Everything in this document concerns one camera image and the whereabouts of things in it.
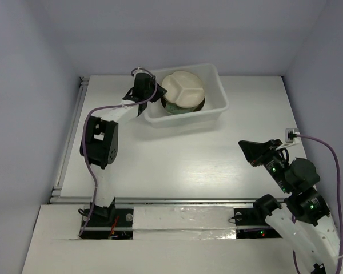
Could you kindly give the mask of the cream divided plate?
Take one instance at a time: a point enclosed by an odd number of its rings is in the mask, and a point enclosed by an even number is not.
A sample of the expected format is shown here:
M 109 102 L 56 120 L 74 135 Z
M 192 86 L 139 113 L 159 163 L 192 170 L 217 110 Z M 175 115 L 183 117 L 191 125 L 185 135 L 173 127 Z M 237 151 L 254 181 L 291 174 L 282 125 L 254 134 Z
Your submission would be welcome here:
M 166 101 L 180 108 L 197 107 L 205 99 L 202 80 L 187 71 L 175 71 L 166 76 L 161 86 L 167 91 Z

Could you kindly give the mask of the brown rimmed cream plate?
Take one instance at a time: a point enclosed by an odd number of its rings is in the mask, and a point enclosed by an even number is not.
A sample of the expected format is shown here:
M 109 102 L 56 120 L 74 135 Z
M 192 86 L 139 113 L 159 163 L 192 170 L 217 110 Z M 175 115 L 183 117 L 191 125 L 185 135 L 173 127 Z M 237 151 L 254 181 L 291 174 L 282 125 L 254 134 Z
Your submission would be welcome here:
M 200 111 L 200 110 L 203 108 L 203 106 L 204 106 L 204 104 L 205 104 L 205 101 L 206 101 L 206 100 L 204 99 L 199 105 L 195 106 L 193 112 Z M 161 104 L 162 104 L 162 107 L 163 107 L 164 109 L 165 109 L 165 105 L 166 105 L 167 103 L 170 103 L 170 102 L 167 101 L 164 97 L 162 97 L 162 98 L 161 98 Z

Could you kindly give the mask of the light green rectangular plate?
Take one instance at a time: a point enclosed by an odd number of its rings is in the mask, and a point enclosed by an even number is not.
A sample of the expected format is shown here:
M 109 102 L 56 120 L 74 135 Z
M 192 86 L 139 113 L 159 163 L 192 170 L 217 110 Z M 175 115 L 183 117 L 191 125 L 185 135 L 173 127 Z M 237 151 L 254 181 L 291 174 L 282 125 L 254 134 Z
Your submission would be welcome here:
M 194 111 L 194 107 L 183 108 L 183 107 L 177 106 L 176 104 L 167 103 L 165 105 L 165 110 L 169 114 L 179 115 L 179 114 L 186 114 L 186 113 L 193 112 Z

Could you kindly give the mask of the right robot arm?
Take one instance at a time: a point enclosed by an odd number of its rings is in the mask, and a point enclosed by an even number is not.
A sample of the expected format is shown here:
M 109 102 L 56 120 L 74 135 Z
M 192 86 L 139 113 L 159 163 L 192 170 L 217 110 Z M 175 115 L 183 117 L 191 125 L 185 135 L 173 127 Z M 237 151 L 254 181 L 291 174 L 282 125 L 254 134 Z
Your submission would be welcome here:
M 337 229 L 325 199 L 315 189 L 315 165 L 305 158 L 289 160 L 279 139 L 238 142 L 247 162 L 263 166 L 286 194 L 283 203 L 266 194 L 253 202 L 252 218 L 273 228 L 301 258 L 309 273 L 343 273 L 343 230 Z

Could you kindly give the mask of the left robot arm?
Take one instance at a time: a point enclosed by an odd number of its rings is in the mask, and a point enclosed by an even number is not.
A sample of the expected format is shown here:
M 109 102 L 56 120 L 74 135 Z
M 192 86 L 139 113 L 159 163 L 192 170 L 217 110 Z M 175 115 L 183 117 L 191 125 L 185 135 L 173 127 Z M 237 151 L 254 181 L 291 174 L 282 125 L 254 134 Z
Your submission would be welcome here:
M 118 154 L 119 126 L 139 117 L 149 103 L 159 101 L 166 94 L 151 72 L 136 68 L 131 76 L 133 87 L 121 102 L 92 109 L 83 124 L 80 154 L 94 180 L 90 208 L 88 211 L 79 210 L 85 218 L 85 224 L 97 220 L 102 225 L 109 225 L 114 221 L 114 198 L 106 193 L 110 183 L 105 178 L 105 171 Z

